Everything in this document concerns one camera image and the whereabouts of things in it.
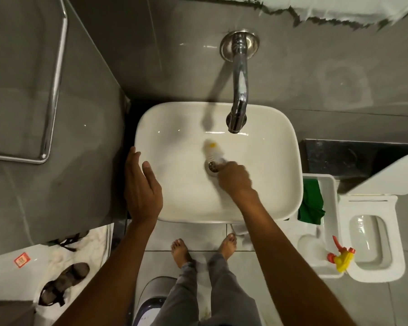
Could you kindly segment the person's right hand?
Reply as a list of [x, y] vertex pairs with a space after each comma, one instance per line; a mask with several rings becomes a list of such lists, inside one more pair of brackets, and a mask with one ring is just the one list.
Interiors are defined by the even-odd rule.
[[250, 181], [220, 182], [219, 186], [229, 195], [237, 206], [251, 204], [259, 200], [257, 192], [252, 188]]

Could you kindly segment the chrome wall faucet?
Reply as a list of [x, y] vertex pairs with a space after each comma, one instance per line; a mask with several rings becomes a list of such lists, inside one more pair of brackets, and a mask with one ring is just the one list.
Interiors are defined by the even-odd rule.
[[239, 134], [247, 121], [248, 60], [258, 51], [259, 46], [259, 37], [248, 29], [231, 31], [220, 43], [221, 57], [233, 65], [233, 105], [226, 118], [228, 131], [233, 134]]

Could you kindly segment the yellow spray bottle red nozzle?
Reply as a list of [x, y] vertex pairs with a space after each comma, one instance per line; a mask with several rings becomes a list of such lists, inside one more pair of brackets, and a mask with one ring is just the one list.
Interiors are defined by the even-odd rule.
[[353, 260], [356, 250], [353, 247], [347, 248], [342, 246], [335, 235], [332, 236], [332, 239], [339, 254], [336, 255], [328, 252], [326, 256], [327, 261], [334, 264], [339, 273], [344, 273]]

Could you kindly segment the white brush with yellow tip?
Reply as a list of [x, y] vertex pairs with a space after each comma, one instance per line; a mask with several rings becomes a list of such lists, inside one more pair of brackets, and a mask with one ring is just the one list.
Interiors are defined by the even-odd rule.
[[206, 139], [204, 141], [203, 153], [207, 163], [213, 163], [215, 165], [224, 165], [227, 163], [220, 145], [212, 139]]

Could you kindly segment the black stone counter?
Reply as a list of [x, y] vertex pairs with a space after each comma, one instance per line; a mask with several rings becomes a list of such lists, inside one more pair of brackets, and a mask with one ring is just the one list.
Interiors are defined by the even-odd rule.
[[328, 174], [346, 193], [408, 155], [408, 143], [304, 139], [299, 142], [304, 173]]

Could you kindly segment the dark brown sandal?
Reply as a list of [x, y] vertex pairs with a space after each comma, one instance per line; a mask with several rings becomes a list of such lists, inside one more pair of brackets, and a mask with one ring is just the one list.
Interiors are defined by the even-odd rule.
[[67, 236], [65, 238], [61, 238], [61, 239], [56, 239], [56, 240], [52, 240], [52, 241], [48, 241], [46, 243], [47, 246], [51, 247], [51, 246], [60, 246], [70, 252], [76, 252], [77, 249], [74, 247], [71, 247], [71, 245], [79, 242], [82, 238], [86, 237], [89, 234], [89, 230], [84, 231], [84, 232], [80, 232], [74, 235], [70, 235]]
[[47, 282], [39, 295], [38, 305], [50, 307], [58, 303], [65, 305], [65, 291], [81, 283], [89, 274], [90, 266], [87, 263], [75, 263], [66, 268], [60, 275]]

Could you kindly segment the white ceramic wash basin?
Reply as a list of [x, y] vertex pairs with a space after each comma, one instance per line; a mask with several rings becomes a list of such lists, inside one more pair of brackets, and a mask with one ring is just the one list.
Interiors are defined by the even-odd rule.
[[230, 103], [169, 102], [148, 109], [134, 145], [163, 189], [159, 219], [175, 223], [243, 223], [232, 199], [204, 169], [203, 143], [216, 141], [227, 161], [244, 165], [274, 220], [295, 214], [303, 198], [298, 140], [279, 110], [249, 104], [239, 134], [229, 133]]

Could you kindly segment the chrome towel rail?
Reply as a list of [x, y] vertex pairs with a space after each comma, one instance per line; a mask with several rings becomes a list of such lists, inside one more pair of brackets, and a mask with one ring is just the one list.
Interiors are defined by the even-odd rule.
[[53, 72], [51, 86], [50, 86], [48, 107], [47, 107], [46, 117], [44, 121], [44, 131], [43, 131], [42, 143], [40, 147], [40, 154], [37, 158], [25, 158], [25, 157], [19, 157], [17, 155], [12, 155], [12, 154], [0, 153], [1, 162], [27, 163], [27, 164], [40, 165], [40, 164], [44, 164], [50, 156], [51, 146], [52, 146], [52, 141], [53, 141], [54, 125], [55, 125], [55, 119], [56, 119], [56, 111], [57, 111], [57, 105], [58, 105], [58, 100], [60, 96], [60, 87], [61, 87], [61, 78], [62, 78], [65, 48], [66, 48], [67, 32], [68, 32], [68, 27], [69, 27], [69, 20], [68, 20], [65, 1], [64, 0], [58, 0], [58, 1], [59, 1], [60, 9], [61, 9], [62, 23], [61, 23], [60, 39], [58, 43], [54, 72]]

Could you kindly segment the red square sticker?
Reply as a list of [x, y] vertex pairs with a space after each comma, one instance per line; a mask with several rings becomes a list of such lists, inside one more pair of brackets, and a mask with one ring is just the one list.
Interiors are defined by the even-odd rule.
[[17, 256], [13, 262], [16, 265], [17, 268], [22, 268], [24, 267], [27, 263], [31, 261], [30, 256], [28, 255], [27, 252], [22, 252], [19, 256]]

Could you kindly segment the person's left forearm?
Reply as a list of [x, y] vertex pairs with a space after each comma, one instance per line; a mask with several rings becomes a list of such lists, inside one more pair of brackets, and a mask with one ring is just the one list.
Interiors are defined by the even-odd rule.
[[119, 246], [53, 326], [125, 326], [156, 222], [131, 221]]

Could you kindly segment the person's left hand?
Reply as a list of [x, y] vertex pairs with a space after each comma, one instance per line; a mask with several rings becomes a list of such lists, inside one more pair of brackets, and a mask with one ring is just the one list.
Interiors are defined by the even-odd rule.
[[153, 192], [149, 187], [143, 175], [140, 156], [141, 152], [132, 146], [124, 167], [124, 198], [133, 223], [145, 224], [153, 229], [163, 208], [163, 194], [162, 191]]

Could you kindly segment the metal basin drain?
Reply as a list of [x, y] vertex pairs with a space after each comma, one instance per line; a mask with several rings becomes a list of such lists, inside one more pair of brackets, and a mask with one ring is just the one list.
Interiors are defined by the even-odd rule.
[[217, 163], [215, 161], [205, 161], [204, 162], [204, 169], [207, 172], [209, 176], [217, 176], [218, 174], [218, 167], [220, 165], [224, 165], [227, 161], [225, 159], [222, 159], [220, 163]]

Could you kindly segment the person's left foot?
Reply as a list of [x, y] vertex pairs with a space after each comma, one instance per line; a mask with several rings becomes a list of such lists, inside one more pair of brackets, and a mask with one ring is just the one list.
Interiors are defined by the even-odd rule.
[[177, 239], [171, 244], [171, 254], [178, 268], [182, 268], [187, 263], [194, 262], [189, 250], [182, 239]]

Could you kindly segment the person's right foot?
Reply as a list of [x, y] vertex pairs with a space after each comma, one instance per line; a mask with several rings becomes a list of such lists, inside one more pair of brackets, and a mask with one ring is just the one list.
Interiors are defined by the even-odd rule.
[[234, 233], [230, 233], [222, 241], [218, 248], [218, 253], [220, 253], [224, 260], [227, 261], [237, 249], [237, 237]]

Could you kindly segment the grey waste bin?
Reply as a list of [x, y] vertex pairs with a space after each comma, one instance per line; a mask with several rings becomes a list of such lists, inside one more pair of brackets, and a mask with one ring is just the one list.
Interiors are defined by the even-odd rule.
[[151, 326], [176, 281], [174, 277], [159, 276], [147, 283], [138, 300], [131, 326]]

